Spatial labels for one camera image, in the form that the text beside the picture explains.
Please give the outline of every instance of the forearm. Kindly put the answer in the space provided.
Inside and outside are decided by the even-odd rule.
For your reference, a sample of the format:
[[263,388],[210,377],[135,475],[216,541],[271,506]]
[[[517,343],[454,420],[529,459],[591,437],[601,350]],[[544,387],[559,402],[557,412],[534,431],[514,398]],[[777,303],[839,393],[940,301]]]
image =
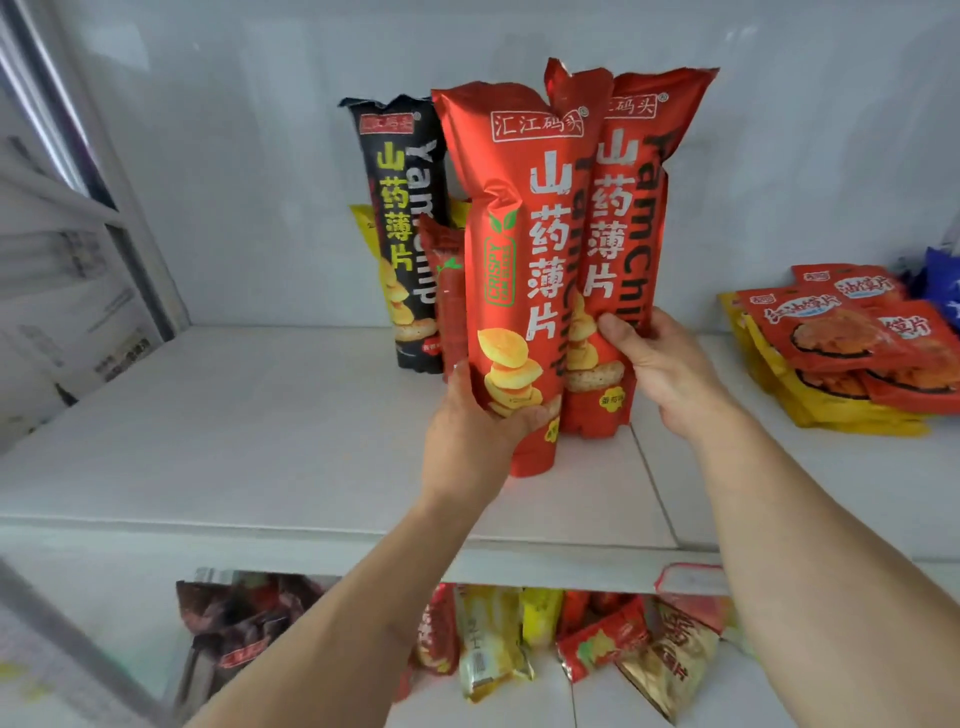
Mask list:
[[749,415],[694,447],[760,661],[802,725],[945,725],[960,607],[836,503]]
[[422,498],[191,728],[382,725],[426,602],[478,517]]

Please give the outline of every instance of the white back panel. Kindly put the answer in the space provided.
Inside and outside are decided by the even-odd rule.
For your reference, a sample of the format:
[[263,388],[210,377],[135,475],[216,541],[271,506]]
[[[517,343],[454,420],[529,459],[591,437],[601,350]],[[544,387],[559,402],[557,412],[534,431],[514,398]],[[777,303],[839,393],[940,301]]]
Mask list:
[[668,163],[657,302],[698,328],[718,321],[718,291],[797,262],[890,263],[938,241],[960,205],[955,3],[56,5],[198,324],[385,325],[347,210],[367,188],[337,101],[541,87],[550,55],[721,67]]

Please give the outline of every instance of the left hand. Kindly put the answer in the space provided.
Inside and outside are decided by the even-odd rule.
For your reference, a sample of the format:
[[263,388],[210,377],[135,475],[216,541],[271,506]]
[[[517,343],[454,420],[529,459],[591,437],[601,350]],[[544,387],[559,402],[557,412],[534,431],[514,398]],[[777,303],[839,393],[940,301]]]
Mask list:
[[503,487],[520,440],[549,421],[550,412],[540,405],[495,419],[473,396],[469,364],[459,362],[426,431],[423,496],[452,502],[479,518]]

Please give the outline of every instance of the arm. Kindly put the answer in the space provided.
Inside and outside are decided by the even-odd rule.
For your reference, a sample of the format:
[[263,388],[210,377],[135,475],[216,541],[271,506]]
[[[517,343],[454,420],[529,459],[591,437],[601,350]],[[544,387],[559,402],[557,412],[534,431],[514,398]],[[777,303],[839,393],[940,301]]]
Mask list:
[[381,726],[427,600],[549,413],[495,422],[458,365],[426,435],[423,490],[399,525],[188,728]]
[[955,723],[960,605],[834,501],[679,324],[661,311],[653,324],[653,340],[613,316],[601,330],[693,447],[737,611],[790,714],[804,726]]

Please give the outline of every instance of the hand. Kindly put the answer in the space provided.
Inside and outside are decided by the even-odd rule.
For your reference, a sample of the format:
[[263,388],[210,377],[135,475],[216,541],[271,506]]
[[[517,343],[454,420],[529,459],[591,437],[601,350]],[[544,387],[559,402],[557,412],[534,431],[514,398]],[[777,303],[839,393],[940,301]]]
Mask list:
[[653,311],[650,339],[611,313],[598,324],[607,341],[633,363],[637,386],[660,406],[663,424],[671,431],[695,439],[704,428],[716,426],[714,413],[739,409],[697,340],[659,308]]
[[543,406],[524,407],[506,420],[495,419],[473,396],[469,364],[459,362],[426,431],[423,496],[452,501],[479,518],[503,487],[520,440],[549,420]]

